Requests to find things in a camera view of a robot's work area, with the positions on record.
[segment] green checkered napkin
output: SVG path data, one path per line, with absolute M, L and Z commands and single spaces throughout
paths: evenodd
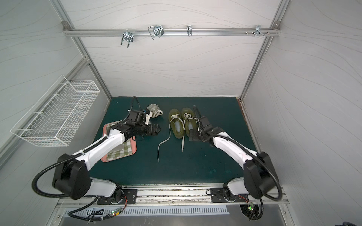
M 123 144 L 118 145 L 117 147 L 113 148 L 110 152 L 108 152 L 107 162 L 118 158 L 126 157 L 129 155 L 132 155 L 131 139 L 128 139 Z

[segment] shoelace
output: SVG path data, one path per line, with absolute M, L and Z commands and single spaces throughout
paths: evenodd
M 185 120 L 182 122 L 182 125 L 184 127 L 184 131 L 186 131 L 186 128 L 185 128 L 186 119 L 188 119 L 189 122 L 190 122 L 190 119 L 197 119 L 197 118 L 193 118 L 193 117 L 191 117 L 191 114 L 187 114 L 187 113 L 184 113 L 184 117 L 185 117 Z M 184 133 L 184 136 L 182 137 L 182 146 L 181 146 L 181 151 L 182 152 L 184 151 L 184 141 L 185 141 L 185 133 Z
M 174 119 L 178 119 L 178 120 L 180 120 L 181 123 L 182 123 L 182 119 L 180 119 L 180 115 L 179 115 L 179 114 L 171 115 L 171 121 L 170 121 L 170 124 L 168 124 L 168 128 L 169 128 L 169 130 L 170 130 L 170 135 L 169 135 L 169 137 L 168 137 L 166 140 L 162 141 L 162 142 L 159 144 L 158 148 L 157 148 L 157 161 L 158 161 L 158 162 L 160 162 L 160 160 L 159 160 L 160 145 L 163 144 L 163 143 L 165 143 L 166 141 L 168 141 L 168 140 L 170 139 L 170 137 L 171 137 L 171 122 L 172 122 Z

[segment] aluminum rail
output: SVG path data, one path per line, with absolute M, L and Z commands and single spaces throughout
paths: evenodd
M 188 36 L 187 29 L 163 29 L 162 36 Z M 90 37 L 90 36 L 122 36 L 126 29 L 71 29 L 63 31 L 70 37 Z M 148 29 L 127 29 L 135 37 L 150 36 Z M 192 36 L 254 36 L 255 29 L 192 29 Z M 280 30 L 261 28 L 258 36 L 276 36 Z

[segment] wire basket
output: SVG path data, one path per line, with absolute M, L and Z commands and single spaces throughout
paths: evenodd
M 45 104 L 38 105 L 43 96 L 10 132 L 35 146 L 68 146 L 100 90 L 94 81 L 65 79 L 57 85 L 54 94 L 44 94 Z

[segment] olive green shoe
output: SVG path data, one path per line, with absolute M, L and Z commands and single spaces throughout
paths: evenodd
M 190 136 L 190 129 L 197 131 L 195 113 L 188 107 L 185 107 L 181 111 L 182 121 L 184 122 L 184 130 L 186 135 Z
M 181 139 L 184 136 L 184 127 L 182 125 L 181 113 L 177 109 L 172 109 L 168 113 L 168 121 L 176 138 Z

